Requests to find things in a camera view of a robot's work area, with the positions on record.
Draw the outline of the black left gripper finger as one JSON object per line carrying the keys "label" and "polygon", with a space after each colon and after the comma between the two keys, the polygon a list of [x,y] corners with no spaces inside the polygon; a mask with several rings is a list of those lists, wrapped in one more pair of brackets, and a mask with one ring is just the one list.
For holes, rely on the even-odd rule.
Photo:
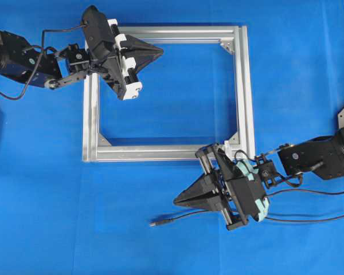
{"label": "black left gripper finger", "polygon": [[125,59],[127,62],[126,73],[131,68],[135,73],[138,73],[148,64],[154,62],[163,54],[163,51],[134,51],[125,52]]}
{"label": "black left gripper finger", "polygon": [[152,44],[146,43],[131,35],[125,35],[126,40],[120,42],[122,52],[129,56],[161,56],[163,49]]}

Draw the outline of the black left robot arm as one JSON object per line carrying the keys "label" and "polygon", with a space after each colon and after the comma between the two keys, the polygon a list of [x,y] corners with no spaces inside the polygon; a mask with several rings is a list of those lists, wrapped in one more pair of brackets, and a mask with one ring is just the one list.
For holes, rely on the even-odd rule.
{"label": "black left robot arm", "polygon": [[24,86],[59,89],[98,74],[119,100],[135,99],[143,88],[137,74],[163,54],[163,49],[123,34],[116,19],[94,6],[82,15],[87,48],[69,44],[62,50],[31,45],[16,34],[0,31],[0,75]]}

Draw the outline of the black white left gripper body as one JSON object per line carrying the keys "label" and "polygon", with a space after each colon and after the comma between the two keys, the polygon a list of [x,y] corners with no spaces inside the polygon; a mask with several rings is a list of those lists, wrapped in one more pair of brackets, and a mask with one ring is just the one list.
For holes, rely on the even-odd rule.
{"label": "black white left gripper body", "polygon": [[143,85],[135,73],[135,59],[122,53],[127,49],[122,45],[127,37],[119,31],[118,21],[108,20],[94,5],[86,8],[81,21],[92,62],[101,69],[99,74],[104,81],[119,100],[137,98]]}

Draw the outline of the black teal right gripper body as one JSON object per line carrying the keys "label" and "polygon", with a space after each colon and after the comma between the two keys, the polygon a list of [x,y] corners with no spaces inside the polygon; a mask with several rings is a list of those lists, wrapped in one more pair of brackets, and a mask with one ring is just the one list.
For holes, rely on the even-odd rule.
{"label": "black teal right gripper body", "polygon": [[248,224],[248,217],[263,221],[269,210],[269,199],[247,154],[239,150],[230,160],[218,144],[200,148],[196,152],[204,174],[215,174],[216,188],[207,193],[218,194],[228,201],[228,208],[221,210],[228,230]]}

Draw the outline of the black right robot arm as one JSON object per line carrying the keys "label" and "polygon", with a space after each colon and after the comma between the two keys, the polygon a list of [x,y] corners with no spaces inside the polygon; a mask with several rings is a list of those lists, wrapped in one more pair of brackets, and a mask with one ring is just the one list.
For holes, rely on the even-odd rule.
{"label": "black right robot arm", "polygon": [[281,182],[298,188],[305,172],[313,172],[323,180],[344,176],[344,127],[333,136],[320,136],[297,145],[285,144],[275,152],[285,176],[277,172],[266,154],[252,160],[230,160],[218,144],[204,146],[196,152],[204,173],[173,203],[220,211],[228,230],[247,225],[248,217],[260,222],[269,209],[266,189]]}

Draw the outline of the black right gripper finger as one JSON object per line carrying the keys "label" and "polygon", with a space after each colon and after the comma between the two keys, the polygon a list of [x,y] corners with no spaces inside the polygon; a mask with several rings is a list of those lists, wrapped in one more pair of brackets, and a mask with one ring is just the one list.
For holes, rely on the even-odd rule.
{"label": "black right gripper finger", "polygon": [[215,174],[202,174],[192,185],[182,191],[174,200],[189,201],[212,192],[216,188]]}
{"label": "black right gripper finger", "polygon": [[175,198],[173,203],[177,206],[207,211],[221,211],[228,208],[228,201],[218,194],[208,194],[190,199]]}

